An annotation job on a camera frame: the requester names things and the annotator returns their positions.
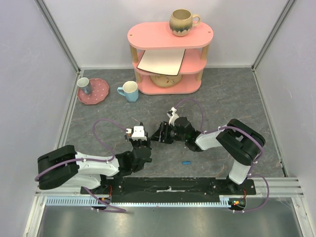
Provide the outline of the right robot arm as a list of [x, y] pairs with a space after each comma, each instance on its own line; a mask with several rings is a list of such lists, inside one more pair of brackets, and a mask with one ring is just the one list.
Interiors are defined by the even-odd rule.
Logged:
[[226, 182], [227, 191], [234, 195], [243, 190], [251, 166], [262, 154], [266, 143], [261, 134], [236, 118], [213, 131], [204, 132], [194, 129], [186, 117], [163, 121], [151, 140], [165, 144], [181, 141], [193, 152], [223, 147], [235, 160]]

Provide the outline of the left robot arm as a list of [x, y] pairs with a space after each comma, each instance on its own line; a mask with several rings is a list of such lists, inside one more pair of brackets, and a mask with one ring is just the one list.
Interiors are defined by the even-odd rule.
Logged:
[[65, 145], [38, 158], [38, 175], [35, 181], [41, 190], [51, 190], [62, 185], [82, 186], [104, 194], [108, 190], [105, 177], [124, 177], [144, 168], [151, 162], [150, 140], [129, 139], [132, 151], [113, 157], [90, 156]]

